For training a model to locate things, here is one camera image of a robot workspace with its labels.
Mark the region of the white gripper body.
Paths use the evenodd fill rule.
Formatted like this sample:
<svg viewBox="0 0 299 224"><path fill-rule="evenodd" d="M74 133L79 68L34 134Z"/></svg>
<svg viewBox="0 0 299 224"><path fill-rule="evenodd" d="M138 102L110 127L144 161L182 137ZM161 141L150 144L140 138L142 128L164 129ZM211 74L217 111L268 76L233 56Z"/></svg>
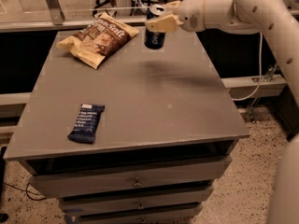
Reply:
<svg viewBox="0 0 299 224"><path fill-rule="evenodd" d="M178 17L182 21L180 27L188 32L205 30L204 11L206 0L183 0L178 6Z"/></svg>

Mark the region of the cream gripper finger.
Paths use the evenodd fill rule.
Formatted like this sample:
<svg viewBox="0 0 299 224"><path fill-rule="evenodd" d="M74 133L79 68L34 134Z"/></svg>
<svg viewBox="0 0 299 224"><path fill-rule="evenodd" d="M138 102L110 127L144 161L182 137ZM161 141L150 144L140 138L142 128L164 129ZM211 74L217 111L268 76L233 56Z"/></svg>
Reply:
<svg viewBox="0 0 299 224"><path fill-rule="evenodd" d="M177 15L167 14L157 18L146 20L146 28L154 33L173 33L183 22Z"/></svg>
<svg viewBox="0 0 299 224"><path fill-rule="evenodd" d="M179 0L163 4L164 13L177 14L178 13L178 8L179 8L180 4L181 4L181 2Z"/></svg>

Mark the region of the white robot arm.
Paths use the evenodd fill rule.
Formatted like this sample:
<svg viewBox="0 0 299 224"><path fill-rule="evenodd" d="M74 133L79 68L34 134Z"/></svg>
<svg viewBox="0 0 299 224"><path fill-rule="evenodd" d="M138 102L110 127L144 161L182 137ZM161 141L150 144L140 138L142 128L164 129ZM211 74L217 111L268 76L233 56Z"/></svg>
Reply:
<svg viewBox="0 0 299 224"><path fill-rule="evenodd" d="M148 30L262 33L299 105L299 22L283 0L182 0L165 4L164 10L145 21ZM278 163L266 224L299 224L299 134Z"/></svg>

